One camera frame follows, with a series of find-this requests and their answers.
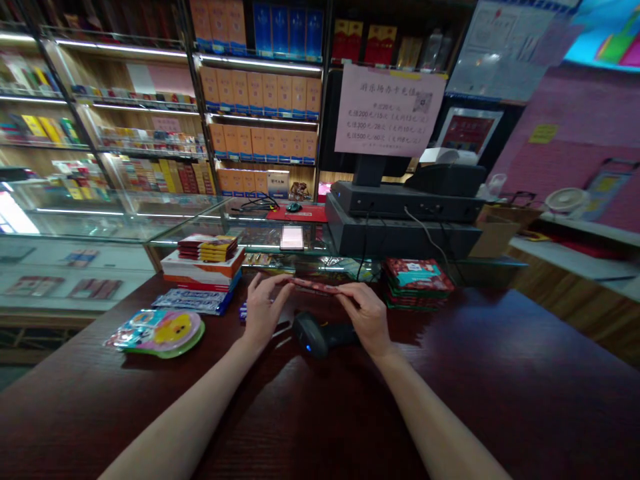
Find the qr code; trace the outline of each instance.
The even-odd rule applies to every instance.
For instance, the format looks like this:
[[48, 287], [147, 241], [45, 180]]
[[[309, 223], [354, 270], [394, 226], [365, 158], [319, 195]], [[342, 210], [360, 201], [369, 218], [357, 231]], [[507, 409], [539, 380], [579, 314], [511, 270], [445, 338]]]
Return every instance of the qr code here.
[[418, 92], [415, 94], [415, 103], [413, 104], [414, 112], [429, 113], [429, 106], [431, 105], [432, 93]]

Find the bottle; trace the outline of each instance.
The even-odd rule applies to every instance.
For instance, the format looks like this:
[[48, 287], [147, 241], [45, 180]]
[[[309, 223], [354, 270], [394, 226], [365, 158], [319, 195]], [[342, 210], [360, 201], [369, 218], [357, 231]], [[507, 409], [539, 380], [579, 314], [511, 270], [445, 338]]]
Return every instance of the bottle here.
[[420, 70], [433, 70], [435, 68], [435, 61], [438, 58], [441, 44], [442, 33], [440, 29], [434, 29], [422, 49], [420, 62], [418, 62], [418, 68]]
[[440, 45], [440, 51], [435, 60], [435, 70], [444, 71], [447, 68], [447, 60], [451, 53], [451, 47], [453, 46], [453, 38], [450, 34], [446, 34], [442, 39], [442, 45]]

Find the glass countertop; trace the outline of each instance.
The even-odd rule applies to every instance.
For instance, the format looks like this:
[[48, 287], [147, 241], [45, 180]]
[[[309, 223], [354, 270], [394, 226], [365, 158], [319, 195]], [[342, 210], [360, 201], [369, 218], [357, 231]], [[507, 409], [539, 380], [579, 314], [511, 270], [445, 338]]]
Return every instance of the glass countertop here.
[[0, 229], [14, 237], [146, 243], [228, 200], [208, 195], [93, 189], [74, 199], [45, 181], [3, 183]]
[[[338, 256], [326, 223], [300, 222], [294, 215], [290, 219], [267, 220], [268, 210], [238, 211], [249, 199], [229, 198], [226, 202], [202, 213], [151, 241], [152, 246], [170, 247], [179, 240], [194, 233], [204, 235], [233, 235], [238, 237], [238, 245], [248, 253], [300, 253], [314, 256]], [[279, 201], [281, 208], [291, 202]], [[298, 202], [305, 205], [322, 203]], [[303, 228], [304, 251], [280, 250], [280, 236], [283, 225]]]

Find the fan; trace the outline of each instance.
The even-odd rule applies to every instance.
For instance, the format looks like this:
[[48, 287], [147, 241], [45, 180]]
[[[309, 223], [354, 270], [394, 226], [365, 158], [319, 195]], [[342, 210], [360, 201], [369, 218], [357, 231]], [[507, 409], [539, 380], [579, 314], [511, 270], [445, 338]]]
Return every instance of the fan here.
[[564, 213], [567, 218], [578, 220], [587, 210], [590, 202], [589, 192], [577, 188], [566, 188], [550, 194], [545, 200], [545, 205], [551, 212]]

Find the smartphone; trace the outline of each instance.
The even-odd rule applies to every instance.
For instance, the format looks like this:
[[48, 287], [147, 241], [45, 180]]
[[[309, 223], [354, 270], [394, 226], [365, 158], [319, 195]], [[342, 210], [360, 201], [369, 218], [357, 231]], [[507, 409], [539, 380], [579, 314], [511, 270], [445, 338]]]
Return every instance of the smartphone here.
[[280, 236], [280, 250], [304, 250], [302, 227], [285, 225]]

